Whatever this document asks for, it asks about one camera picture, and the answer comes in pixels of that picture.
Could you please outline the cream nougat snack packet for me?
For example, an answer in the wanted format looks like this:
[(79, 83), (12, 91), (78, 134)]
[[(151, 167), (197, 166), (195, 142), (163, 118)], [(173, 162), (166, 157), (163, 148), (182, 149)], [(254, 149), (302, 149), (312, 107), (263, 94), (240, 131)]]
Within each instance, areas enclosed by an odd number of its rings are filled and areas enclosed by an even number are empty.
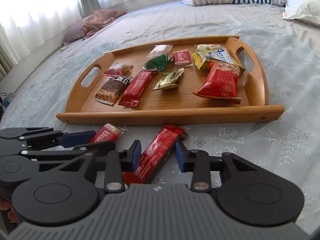
[(225, 47), (220, 44), (198, 44), (195, 45), (194, 51), (217, 51), (225, 50)]

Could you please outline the blue snowflake bedspread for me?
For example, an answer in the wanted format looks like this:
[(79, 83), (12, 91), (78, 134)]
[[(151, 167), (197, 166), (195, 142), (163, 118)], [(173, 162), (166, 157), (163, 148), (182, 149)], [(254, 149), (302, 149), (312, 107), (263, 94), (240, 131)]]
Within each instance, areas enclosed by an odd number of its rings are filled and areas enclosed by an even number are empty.
[(233, 152), (294, 182), (305, 196), (297, 223), (312, 233), (319, 226), (319, 29), (283, 20), (282, 12), (270, 5), (189, 7), (179, 1), (128, 12), (39, 66), (15, 93), (1, 128), (85, 131), (56, 115), (81, 72), (105, 52), (172, 38), (238, 35), (264, 67), (270, 104), (285, 111), (270, 123), (186, 126), (184, 144), (211, 155)]

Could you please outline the gold foil snack packet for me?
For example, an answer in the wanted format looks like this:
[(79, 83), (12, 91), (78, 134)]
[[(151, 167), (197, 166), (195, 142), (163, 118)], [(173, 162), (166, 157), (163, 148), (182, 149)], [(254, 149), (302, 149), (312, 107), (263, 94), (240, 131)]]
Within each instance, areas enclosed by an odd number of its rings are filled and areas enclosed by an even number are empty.
[(184, 69), (180, 68), (171, 72), (164, 72), (153, 90), (174, 89), (179, 87), (180, 78), (184, 73)]

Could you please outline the clear white candy packet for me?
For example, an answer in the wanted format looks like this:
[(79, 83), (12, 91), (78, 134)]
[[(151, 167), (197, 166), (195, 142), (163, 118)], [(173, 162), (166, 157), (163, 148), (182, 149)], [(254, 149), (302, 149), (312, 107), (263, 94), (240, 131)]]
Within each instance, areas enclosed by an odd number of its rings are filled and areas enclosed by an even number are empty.
[(167, 55), (169, 51), (173, 48), (172, 44), (159, 44), (155, 45), (152, 51), (147, 55), (148, 58), (154, 58), (160, 55)]

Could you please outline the yellow snack packet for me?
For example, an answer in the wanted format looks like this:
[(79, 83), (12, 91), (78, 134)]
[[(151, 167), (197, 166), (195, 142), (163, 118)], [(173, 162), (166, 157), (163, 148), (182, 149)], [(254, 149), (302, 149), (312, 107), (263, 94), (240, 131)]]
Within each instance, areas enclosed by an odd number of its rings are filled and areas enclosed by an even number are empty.
[(232, 58), (225, 49), (195, 51), (191, 56), (198, 70), (209, 70), (210, 62), (226, 62), (239, 66), (241, 70), (245, 70), (245, 68), (236, 61), (236, 59)]

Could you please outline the small red biscuit packet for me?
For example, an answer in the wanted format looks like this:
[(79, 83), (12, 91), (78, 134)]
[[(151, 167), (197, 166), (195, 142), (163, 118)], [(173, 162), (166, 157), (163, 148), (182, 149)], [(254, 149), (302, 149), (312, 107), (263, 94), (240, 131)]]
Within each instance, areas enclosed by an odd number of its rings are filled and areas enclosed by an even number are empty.
[(97, 133), (94, 135), (89, 143), (96, 143), (102, 141), (115, 142), (124, 133), (125, 129), (114, 126), (112, 124), (105, 124)]

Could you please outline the large red peanut bag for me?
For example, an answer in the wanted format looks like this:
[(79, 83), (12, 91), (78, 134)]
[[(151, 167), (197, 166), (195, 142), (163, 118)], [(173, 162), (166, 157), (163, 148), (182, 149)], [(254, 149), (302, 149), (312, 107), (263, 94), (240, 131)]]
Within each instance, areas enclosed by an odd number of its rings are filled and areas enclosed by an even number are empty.
[(238, 97), (238, 80), (245, 69), (227, 62), (209, 62), (208, 66), (210, 70), (204, 85), (193, 94), (239, 105), (241, 98)]

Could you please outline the pink crumpled cloth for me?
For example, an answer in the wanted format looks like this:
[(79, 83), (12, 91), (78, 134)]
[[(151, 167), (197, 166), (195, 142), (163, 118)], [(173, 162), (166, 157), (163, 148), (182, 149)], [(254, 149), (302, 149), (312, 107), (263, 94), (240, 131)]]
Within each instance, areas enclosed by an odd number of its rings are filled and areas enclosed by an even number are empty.
[(81, 25), (83, 40), (92, 37), (101, 29), (110, 25), (116, 18), (125, 15), (126, 12), (114, 9), (100, 9), (86, 17)]

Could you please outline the green snack packet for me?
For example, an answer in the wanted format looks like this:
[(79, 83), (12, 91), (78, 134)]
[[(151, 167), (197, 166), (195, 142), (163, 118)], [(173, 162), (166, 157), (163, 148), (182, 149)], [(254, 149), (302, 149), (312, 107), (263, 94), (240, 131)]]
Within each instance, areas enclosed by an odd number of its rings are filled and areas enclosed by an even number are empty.
[(166, 69), (168, 63), (173, 59), (173, 57), (169, 57), (168, 55), (159, 55), (150, 59), (148, 62), (144, 63), (142, 68), (145, 71), (150, 72), (162, 72)]

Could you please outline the clear red-bottom snack packet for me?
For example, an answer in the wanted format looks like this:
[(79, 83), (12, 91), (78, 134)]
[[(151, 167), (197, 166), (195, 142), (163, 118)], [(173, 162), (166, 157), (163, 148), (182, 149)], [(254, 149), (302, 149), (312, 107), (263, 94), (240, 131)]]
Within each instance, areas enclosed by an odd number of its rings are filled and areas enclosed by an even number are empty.
[(113, 63), (107, 70), (103, 72), (104, 76), (122, 76), (133, 68), (131, 64)]

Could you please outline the long red wafer bar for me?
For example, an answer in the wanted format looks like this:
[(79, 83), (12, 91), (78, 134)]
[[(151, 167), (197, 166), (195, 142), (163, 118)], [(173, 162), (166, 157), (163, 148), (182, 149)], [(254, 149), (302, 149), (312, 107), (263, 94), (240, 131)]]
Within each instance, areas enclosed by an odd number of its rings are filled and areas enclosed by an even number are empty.
[(124, 172), (126, 185), (149, 184), (174, 151), (175, 142), (184, 140), (187, 133), (181, 127), (163, 125), (161, 131), (142, 153), (135, 172)]

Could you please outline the small red Biscoff packet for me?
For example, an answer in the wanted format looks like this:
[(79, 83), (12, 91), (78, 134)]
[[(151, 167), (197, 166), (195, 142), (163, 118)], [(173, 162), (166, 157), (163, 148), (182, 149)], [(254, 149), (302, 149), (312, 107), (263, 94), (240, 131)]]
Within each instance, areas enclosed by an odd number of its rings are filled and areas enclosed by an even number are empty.
[(191, 57), (188, 50), (173, 52), (174, 66), (173, 70), (192, 66)]

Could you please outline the white pillow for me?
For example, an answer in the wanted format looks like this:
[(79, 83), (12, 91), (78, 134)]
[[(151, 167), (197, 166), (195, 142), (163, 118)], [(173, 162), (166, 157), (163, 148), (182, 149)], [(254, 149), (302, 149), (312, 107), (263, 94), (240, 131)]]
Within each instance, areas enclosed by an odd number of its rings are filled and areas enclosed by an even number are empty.
[(319, 0), (285, 0), (284, 20), (298, 20), (319, 28)]

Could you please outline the white curtain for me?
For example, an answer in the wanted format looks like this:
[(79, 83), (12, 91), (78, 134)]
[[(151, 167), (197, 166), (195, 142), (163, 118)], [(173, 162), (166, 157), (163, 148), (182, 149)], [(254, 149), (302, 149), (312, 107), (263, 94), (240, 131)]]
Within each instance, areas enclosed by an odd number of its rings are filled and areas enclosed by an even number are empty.
[[(131, 0), (98, 0), (101, 9)], [(1, 71), (9, 72), (81, 16), (80, 0), (1, 0)]]

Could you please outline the brown peanut snack packet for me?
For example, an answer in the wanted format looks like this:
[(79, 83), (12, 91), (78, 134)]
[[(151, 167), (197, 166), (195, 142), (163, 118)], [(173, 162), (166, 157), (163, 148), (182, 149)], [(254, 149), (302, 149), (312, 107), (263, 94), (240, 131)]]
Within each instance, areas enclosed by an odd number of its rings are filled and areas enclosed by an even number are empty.
[(110, 77), (96, 92), (94, 96), (95, 101), (113, 106), (131, 80), (132, 77), (130, 76)]

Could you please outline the purple pillow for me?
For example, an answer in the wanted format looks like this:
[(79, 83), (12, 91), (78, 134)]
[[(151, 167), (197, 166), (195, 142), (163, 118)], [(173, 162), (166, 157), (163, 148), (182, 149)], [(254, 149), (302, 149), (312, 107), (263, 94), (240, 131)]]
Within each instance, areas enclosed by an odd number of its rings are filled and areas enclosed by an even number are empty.
[(66, 33), (62, 41), (62, 46), (66, 46), (84, 37), (84, 31), (81, 29), (83, 22), (84, 22), (84, 19), (80, 19), (66, 29)]

